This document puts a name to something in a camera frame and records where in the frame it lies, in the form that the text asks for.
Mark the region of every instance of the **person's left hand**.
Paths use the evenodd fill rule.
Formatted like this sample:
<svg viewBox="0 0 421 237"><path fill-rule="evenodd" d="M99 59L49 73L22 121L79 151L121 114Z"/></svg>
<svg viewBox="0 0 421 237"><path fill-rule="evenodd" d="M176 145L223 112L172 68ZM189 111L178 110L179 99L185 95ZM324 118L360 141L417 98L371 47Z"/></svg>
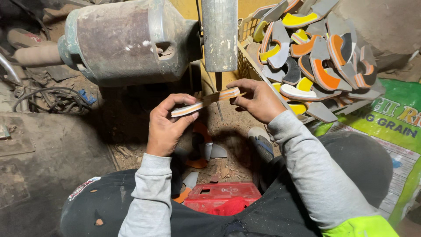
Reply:
<svg viewBox="0 0 421 237"><path fill-rule="evenodd" d="M198 117L199 112L172 118L170 110L176 104L193 105L196 98L189 94L170 94L149 115L149 139L146 153L155 156L170 156L175 150L184 130Z"/></svg>

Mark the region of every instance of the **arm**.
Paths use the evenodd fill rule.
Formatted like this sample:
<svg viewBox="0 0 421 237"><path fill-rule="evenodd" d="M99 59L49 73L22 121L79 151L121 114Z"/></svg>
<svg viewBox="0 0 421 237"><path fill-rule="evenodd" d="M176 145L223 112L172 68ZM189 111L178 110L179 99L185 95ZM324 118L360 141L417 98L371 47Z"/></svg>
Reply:
<svg viewBox="0 0 421 237"><path fill-rule="evenodd" d="M310 218L324 236L397 236L320 141L283 107L265 82L242 79L227 85L234 86L247 94L231 103L268 124Z"/></svg>
<svg viewBox="0 0 421 237"><path fill-rule="evenodd" d="M175 104L196 103L188 94L171 94L150 113L149 138L142 164L135 174L136 188L131 194L126 218L119 237L171 236L171 170L169 157L177 146L184 130L199 113L171 118Z"/></svg>

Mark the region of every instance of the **rusty motor housing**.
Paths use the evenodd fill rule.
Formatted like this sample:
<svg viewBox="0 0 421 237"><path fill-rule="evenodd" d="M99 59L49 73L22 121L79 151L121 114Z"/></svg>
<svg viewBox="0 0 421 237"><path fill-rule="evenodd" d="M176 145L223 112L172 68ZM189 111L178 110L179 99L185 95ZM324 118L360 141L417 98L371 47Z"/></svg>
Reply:
<svg viewBox="0 0 421 237"><path fill-rule="evenodd" d="M72 11L58 41L61 59L104 87L180 80L202 58L199 23L168 0L93 5Z"/></svg>

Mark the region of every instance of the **person's right hand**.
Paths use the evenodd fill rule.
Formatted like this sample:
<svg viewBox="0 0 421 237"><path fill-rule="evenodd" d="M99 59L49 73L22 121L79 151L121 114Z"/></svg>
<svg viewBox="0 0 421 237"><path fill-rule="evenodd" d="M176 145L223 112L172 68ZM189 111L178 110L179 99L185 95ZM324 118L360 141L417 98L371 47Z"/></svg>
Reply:
<svg viewBox="0 0 421 237"><path fill-rule="evenodd" d="M276 116L287 110L272 89L264 81L240 79L229 83L226 87L238 87L243 96L229 99L232 105L239 107L237 111L247 110L255 119L264 124L270 123Z"/></svg>

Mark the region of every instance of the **black pants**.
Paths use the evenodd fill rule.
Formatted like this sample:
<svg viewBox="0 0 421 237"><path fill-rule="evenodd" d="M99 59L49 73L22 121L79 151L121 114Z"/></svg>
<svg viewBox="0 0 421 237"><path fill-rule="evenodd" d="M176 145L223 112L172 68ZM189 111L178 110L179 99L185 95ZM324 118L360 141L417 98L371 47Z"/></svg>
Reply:
<svg viewBox="0 0 421 237"><path fill-rule="evenodd" d="M357 185L367 201L379 207L392 179L392 160L374 139L355 132L323 135L319 140ZM233 216L199 213L171 202L172 236L219 237L235 230L277 236L321 236L310 219L293 183L278 159L268 168L276 178L263 196ZM115 237L135 187L136 170L104 175L88 185L63 207L60 230L64 236ZM101 219L102 225L96 225Z"/></svg>

